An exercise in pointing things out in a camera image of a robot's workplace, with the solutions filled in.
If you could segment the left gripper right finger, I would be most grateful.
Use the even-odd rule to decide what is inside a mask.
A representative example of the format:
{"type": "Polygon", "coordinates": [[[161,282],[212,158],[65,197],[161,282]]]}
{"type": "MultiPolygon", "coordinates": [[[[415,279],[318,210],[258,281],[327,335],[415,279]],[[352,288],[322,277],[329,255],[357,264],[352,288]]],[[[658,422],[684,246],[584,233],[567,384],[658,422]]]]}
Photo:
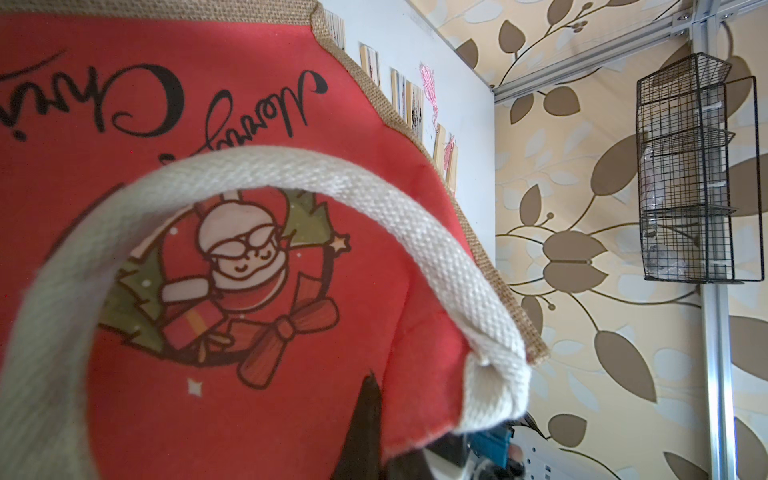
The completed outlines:
{"type": "Polygon", "coordinates": [[[383,466],[383,480],[434,480],[423,449],[390,459],[383,466]]]}

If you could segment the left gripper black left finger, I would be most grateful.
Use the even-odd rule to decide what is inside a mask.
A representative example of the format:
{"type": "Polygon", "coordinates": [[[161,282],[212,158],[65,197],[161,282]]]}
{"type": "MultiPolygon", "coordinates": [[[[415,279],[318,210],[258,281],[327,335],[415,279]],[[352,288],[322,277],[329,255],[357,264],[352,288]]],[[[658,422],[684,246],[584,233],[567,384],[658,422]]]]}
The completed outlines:
{"type": "Polygon", "coordinates": [[[373,372],[362,381],[333,480],[379,479],[382,396],[373,372]]]}

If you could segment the folding fan plain wood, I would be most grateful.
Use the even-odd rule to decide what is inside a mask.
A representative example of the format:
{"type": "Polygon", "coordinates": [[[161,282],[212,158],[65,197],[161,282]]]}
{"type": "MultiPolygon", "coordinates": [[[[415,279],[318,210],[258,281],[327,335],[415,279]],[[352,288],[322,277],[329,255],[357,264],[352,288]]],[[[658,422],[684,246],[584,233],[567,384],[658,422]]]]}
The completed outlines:
{"type": "Polygon", "coordinates": [[[361,68],[366,72],[368,77],[377,86],[381,86],[380,68],[379,68],[379,55],[378,52],[372,47],[361,43],[360,44],[360,60],[361,68]]]}

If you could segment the folding fan black print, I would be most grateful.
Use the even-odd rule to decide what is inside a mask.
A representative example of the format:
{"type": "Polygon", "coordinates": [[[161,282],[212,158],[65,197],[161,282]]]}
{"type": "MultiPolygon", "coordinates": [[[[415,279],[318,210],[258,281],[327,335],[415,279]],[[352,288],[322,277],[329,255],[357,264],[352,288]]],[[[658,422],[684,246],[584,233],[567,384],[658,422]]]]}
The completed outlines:
{"type": "Polygon", "coordinates": [[[325,19],[333,43],[344,51],[346,46],[344,20],[329,10],[325,11],[325,19]]]}

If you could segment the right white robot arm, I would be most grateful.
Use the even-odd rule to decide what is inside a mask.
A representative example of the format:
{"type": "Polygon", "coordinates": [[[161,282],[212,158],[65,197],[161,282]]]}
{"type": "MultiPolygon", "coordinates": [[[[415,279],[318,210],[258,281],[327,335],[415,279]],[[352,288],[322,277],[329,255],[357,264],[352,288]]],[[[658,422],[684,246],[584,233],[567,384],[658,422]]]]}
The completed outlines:
{"type": "Polygon", "coordinates": [[[471,434],[447,434],[424,450],[436,479],[611,479],[571,448],[519,422],[471,434]]]}

